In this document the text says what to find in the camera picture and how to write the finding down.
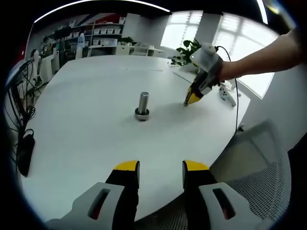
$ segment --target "wire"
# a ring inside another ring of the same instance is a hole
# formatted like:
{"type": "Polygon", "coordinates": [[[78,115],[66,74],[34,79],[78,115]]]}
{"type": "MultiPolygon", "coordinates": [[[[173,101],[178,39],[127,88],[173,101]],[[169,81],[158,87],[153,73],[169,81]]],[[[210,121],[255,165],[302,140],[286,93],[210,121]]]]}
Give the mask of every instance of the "wire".
{"type": "MultiPolygon", "coordinates": [[[[32,63],[32,61],[30,61],[30,63],[32,64],[32,71],[31,71],[31,76],[32,76],[32,73],[33,73],[33,63],[32,63]]],[[[30,82],[30,80],[28,79],[28,77],[27,77],[26,75],[24,75],[24,73],[22,73],[22,75],[23,75],[24,78],[28,81],[28,83],[30,83],[30,85],[32,85],[32,87],[33,87],[34,89],[36,89],[37,91],[39,91],[40,94],[42,94],[42,92],[41,92],[36,86],[34,86],[34,85],[30,82]]]]}
{"type": "MultiPolygon", "coordinates": [[[[229,58],[229,61],[231,61],[231,58],[229,56],[229,53],[227,52],[227,50],[222,47],[222,46],[216,46],[215,49],[216,51],[219,49],[219,48],[222,48],[223,50],[225,50],[228,58],[229,58]]],[[[236,78],[235,78],[235,83],[236,83],[236,101],[237,101],[237,106],[236,106],[236,130],[235,130],[235,133],[234,135],[236,135],[236,132],[237,132],[237,126],[238,126],[238,114],[239,114],[239,92],[238,92],[238,84],[237,84],[237,81],[236,81],[236,78]]]]}
{"type": "Polygon", "coordinates": [[[13,149],[12,149],[12,151],[13,151],[13,153],[14,153],[15,155],[17,155],[16,152],[15,152],[13,149]]]}
{"type": "Polygon", "coordinates": [[[33,106],[29,106],[29,108],[27,109],[27,114],[29,115],[29,120],[33,117],[33,115],[35,114],[35,107],[33,106]]]}
{"type": "Polygon", "coordinates": [[[14,113],[14,115],[16,117],[17,123],[19,124],[19,126],[22,126],[21,121],[19,120],[19,117],[17,116],[17,113],[15,111],[15,108],[14,108],[14,105],[13,105],[13,101],[12,101],[12,98],[11,98],[11,94],[10,94],[9,91],[8,91],[8,95],[9,95],[9,100],[10,100],[10,103],[11,103],[11,106],[12,106],[13,113],[14,113]]]}
{"type": "Polygon", "coordinates": [[[15,165],[17,165],[16,160],[11,156],[12,161],[15,163],[15,165]]]}
{"type": "Polygon", "coordinates": [[[8,111],[7,111],[7,109],[6,109],[6,106],[5,106],[5,105],[4,105],[4,109],[5,109],[5,111],[6,111],[6,114],[9,116],[10,120],[12,121],[12,123],[15,125],[15,127],[16,127],[16,128],[18,128],[18,126],[15,124],[15,122],[13,122],[13,120],[12,120],[11,116],[9,115],[9,113],[8,113],[8,111]]]}
{"type": "MultiPolygon", "coordinates": [[[[27,64],[27,76],[29,73],[29,66],[27,64]]],[[[27,97],[27,92],[28,92],[28,84],[27,82],[25,83],[25,109],[27,110],[28,108],[28,97],[27,97]]]]}
{"type": "Polygon", "coordinates": [[[13,131],[15,131],[15,132],[18,132],[17,129],[14,129],[14,128],[11,128],[11,127],[9,127],[9,129],[11,129],[11,130],[13,130],[13,131]]]}

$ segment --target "window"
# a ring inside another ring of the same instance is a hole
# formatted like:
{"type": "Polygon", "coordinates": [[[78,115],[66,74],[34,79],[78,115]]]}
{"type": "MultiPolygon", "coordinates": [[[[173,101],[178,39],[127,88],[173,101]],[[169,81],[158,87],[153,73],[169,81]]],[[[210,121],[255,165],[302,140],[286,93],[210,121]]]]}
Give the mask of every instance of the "window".
{"type": "MultiPolygon", "coordinates": [[[[236,61],[266,47],[277,37],[277,33],[264,25],[225,13],[213,44],[225,47],[231,60],[236,61]]],[[[219,50],[218,53],[223,60],[228,61],[227,54],[223,50],[219,50]]],[[[274,73],[248,75],[237,80],[262,99],[270,86],[273,75],[274,73]]]]}
{"type": "Polygon", "coordinates": [[[193,41],[201,21],[202,11],[182,11],[173,13],[164,30],[161,46],[177,49],[183,41],[193,41]]]}

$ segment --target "ceiling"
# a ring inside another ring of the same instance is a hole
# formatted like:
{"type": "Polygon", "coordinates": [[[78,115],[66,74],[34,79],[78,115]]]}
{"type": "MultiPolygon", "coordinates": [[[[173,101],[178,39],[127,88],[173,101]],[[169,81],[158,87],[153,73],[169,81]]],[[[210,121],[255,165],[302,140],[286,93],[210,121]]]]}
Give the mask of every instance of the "ceiling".
{"type": "MultiPolygon", "coordinates": [[[[41,15],[60,7],[62,5],[75,2],[76,0],[53,0],[46,1],[44,5],[35,7],[32,9],[33,20],[37,19],[41,15]]],[[[246,18],[250,18],[259,23],[262,23],[262,17],[259,10],[259,6],[256,0],[189,0],[185,2],[179,2],[174,0],[144,0],[145,2],[166,8],[171,12],[176,11],[188,11],[188,10],[203,10],[206,13],[217,13],[228,12],[237,14],[246,18]]],[[[90,1],[75,4],[67,8],[63,8],[56,11],[47,17],[40,20],[36,27],[44,27],[46,24],[59,21],[64,18],[76,16],[87,13],[100,13],[100,12],[118,12],[118,13],[136,13],[149,18],[154,18],[168,14],[165,11],[157,8],[134,3],[128,1],[119,0],[101,0],[101,1],[90,1]]],[[[275,15],[266,9],[269,21],[269,27],[278,33],[286,32],[287,28],[282,22],[278,15],[275,15]]]]}

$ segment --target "white shelf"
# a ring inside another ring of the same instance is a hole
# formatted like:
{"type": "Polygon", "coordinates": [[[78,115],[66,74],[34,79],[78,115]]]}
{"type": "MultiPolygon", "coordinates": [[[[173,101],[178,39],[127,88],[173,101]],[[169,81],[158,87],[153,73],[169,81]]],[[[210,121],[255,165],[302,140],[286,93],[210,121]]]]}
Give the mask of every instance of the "white shelf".
{"type": "Polygon", "coordinates": [[[108,35],[121,35],[121,34],[93,34],[93,36],[108,36],[108,35]]]}
{"type": "Polygon", "coordinates": [[[124,25],[124,24],[119,24],[119,23],[97,23],[96,25],[124,25]]]}
{"type": "Polygon", "coordinates": [[[93,26],[94,24],[87,24],[87,25],[77,25],[77,26],[73,26],[71,27],[71,29],[74,29],[74,28],[80,28],[80,27],[87,27],[87,26],[93,26]]]}

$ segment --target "white chair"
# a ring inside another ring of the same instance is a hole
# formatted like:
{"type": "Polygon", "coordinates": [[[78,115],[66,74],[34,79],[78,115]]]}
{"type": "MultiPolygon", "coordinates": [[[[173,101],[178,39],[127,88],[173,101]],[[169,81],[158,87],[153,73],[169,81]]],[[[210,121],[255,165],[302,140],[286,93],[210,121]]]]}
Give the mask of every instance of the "white chair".
{"type": "Polygon", "coordinates": [[[271,121],[234,136],[210,170],[217,181],[247,199],[256,216],[277,221],[285,213],[291,193],[290,163],[271,121]]]}

